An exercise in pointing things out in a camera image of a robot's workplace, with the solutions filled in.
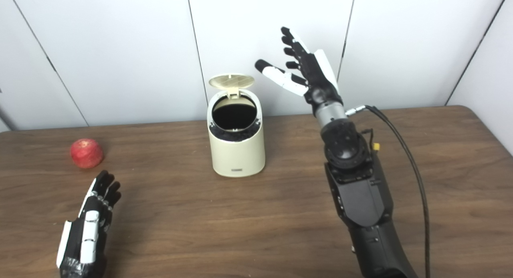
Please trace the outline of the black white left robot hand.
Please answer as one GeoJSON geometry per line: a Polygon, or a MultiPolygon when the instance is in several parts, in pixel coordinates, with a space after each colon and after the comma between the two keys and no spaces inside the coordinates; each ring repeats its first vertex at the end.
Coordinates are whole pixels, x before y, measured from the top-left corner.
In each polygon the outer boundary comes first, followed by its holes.
{"type": "Polygon", "coordinates": [[[113,174],[101,171],[90,185],[74,221],[64,223],[56,266],[61,278],[102,278],[114,205],[121,185],[113,174]]]}

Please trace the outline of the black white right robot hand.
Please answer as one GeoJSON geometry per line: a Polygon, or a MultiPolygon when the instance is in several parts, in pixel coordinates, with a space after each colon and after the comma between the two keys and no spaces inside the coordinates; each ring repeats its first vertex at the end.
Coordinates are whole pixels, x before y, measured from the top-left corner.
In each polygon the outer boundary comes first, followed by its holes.
{"type": "Polygon", "coordinates": [[[313,112],[331,103],[343,105],[335,74],[323,50],[310,52],[290,28],[282,27],[281,33],[281,41],[286,45],[284,53],[294,58],[286,63],[286,67],[299,70],[301,76],[286,72],[263,59],[255,63],[255,68],[283,89],[304,97],[313,112]]]}

